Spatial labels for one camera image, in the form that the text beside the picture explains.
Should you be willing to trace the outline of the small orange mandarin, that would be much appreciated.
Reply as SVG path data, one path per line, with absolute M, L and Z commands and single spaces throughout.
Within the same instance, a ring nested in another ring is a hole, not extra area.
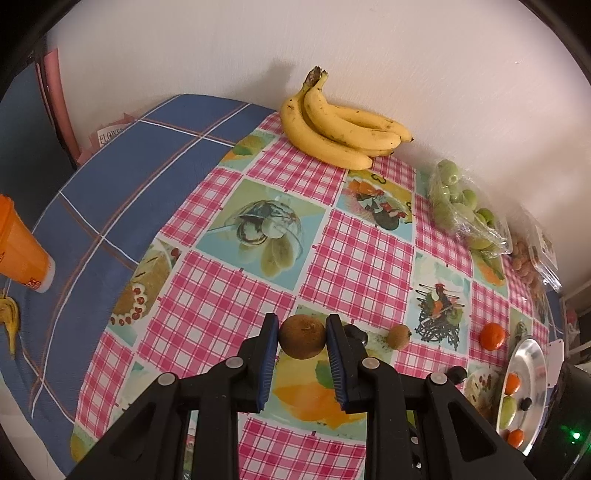
M 521 378 L 517 373 L 508 373 L 505 380 L 504 394 L 511 396 L 517 393 L 521 387 Z

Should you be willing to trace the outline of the blue checkered cloth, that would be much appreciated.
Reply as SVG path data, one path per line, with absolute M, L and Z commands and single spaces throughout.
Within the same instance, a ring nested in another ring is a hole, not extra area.
M 78 397 L 110 313 L 152 239 L 194 188 L 270 113 L 233 99 L 178 95 L 144 114 L 61 187 L 33 234 L 53 258 L 50 288 L 3 281 L 19 308 L 1 373 L 63 473 Z

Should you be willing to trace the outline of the brown kiwi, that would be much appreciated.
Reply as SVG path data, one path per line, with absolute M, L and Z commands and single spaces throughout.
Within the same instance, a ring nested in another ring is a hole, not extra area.
M 387 335 L 387 343 L 390 348 L 396 351 L 405 350 L 410 343 L 411 330 L 404 324 L 394 325 Z
M 287 356 L 307 360 L 325 348 L 325 324 L 304 314 L 290 316 L 280 326 L 280 347 Z

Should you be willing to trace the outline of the large orange with stem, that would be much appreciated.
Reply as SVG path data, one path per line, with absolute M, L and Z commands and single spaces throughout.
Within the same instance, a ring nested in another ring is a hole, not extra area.
M 506 435 L 506 441 L 509 445 L 516 449 L 520 449 L 525 440 L 525 433 L 522 429 L 511 430 Z

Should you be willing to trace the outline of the bag of green fruits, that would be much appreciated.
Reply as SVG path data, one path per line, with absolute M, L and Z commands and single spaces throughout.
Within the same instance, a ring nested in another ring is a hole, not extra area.
M 462 236 L 472 250 L 489 258 L 508 255 L 513 241 L 505 215 L 460 166 L 441 160 L 428 186 L 433 219 L 439 229 Z

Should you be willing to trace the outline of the silver metal plate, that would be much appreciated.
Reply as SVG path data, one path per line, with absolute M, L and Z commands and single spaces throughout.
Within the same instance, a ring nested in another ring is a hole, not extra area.
M 517 373 L 522 382 L 519 391 L 511 395 L 517 401 L 518 410 L 510 426 L 507 429 L 500 430 L 498 428 L 498 413 L 501 401 L 505 396 L 506 376 L 511 372 Z M 520 408 L 520 402 L 526 397 L 531 398 L 533 404 L 529 410 L 523 411 Z M 518 450 L 524 455 L 528 455 L 542 427 L 546 400 L 547 367 L 544 353 L 541 345 L 533 336 L 526 336 L 517 343 L 506 369 L 498 402 L 495 421 L 496 432 L 506 440 L 506 435 L 511 430 L 522 429 L 525 433 L 525 440 Z

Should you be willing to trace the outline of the white card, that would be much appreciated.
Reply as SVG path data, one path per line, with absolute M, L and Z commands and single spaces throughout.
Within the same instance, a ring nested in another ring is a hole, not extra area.
M 550 404 L 550 399 L 554 388 L 558 382 L 561 367 L 565 358 L 565 345 L 563 339 L 556 339 L 549 343 L 546 355 L 547 367 L 547 404 Z

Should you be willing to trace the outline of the clear box of longans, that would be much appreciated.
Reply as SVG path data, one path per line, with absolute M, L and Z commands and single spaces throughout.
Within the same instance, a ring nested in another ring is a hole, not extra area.
M 562 290 L 554 243 L 542 226 L 530 216 L 510 226 L 513 240 L 511 262 L 521 280 L 530 290 L 549 286 Z

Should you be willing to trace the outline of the oblong green mango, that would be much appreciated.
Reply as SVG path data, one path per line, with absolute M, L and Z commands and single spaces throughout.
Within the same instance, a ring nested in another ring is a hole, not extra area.
M 498 428 L 507 429 L 517 414 L 518 405 L 515 398 L 505 395 L 501 401 L 498 413 Z

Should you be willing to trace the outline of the pink checkered tablecloth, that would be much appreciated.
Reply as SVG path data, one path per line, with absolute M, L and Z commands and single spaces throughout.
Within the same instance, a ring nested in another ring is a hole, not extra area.
M 485 416 L 523 334 L 549 343 L 511 258 L 489 258 L 434 224 L 427 181 L 381 157 L 349 172 L 294 148 L 270 114 L 232 146 L 162 226 L 116 301 L 85 376 L 70 454 L 79 461 L 163 372 L 187 377 L 235 355 L 266 313 L 342 320 L 369 352 L 425 377 L 460 365 Z M 504 345 L 479 344 L 490 322 Z M 389 347 L 397 324 L 412 332 Z

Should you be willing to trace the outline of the banana peel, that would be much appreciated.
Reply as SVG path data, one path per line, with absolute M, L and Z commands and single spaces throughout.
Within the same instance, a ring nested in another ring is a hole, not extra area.
M 2 296 L 0 299 L 0 320 L 6 329 L 10 355 L 14 357 L 20 329 L 20 314 L 16 301 L 11 297 Z

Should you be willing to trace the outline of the dark plum with stem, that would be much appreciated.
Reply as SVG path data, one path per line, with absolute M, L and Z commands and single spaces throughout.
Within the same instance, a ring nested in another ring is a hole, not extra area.
M 532 399 L 529 398 L 529 397 L 526 397 L 526 398 L 524 398 L 524 399 L 521 400 L 521 402 L 520 402 L 520 408 L 523 411 L 527 411 L 527 410 L 530 409 L 530 407 L 532 406 L 532 404 L 533 404 Z

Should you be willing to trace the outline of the orange plastic cup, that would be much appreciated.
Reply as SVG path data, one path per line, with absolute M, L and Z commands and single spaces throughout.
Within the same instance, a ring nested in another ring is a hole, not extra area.
M 17 214 L 14 202 L 1 196 L 1 274 L 37 293 L 46 292 L 55 276 L 55 261 Z

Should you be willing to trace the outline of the yellow banana bunch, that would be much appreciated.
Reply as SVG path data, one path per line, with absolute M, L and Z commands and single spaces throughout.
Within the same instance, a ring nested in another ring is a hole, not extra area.
M 301 152 L 345 170 L 367 170 L 374 159 L 391 155 L 414 135 L 383 115 L 329 103 L 322 88 L 327 71 L 315 66 L 301 89 L 280 107 L 283 133 Z

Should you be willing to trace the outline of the orange mandarin near plate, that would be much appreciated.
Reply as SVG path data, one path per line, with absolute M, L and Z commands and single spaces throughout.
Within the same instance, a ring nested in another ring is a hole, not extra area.
M 487 323 L 479 334 L 480 346 L 489 352 L 499 350 L 505 343 L 506 331 L 498 323 Z

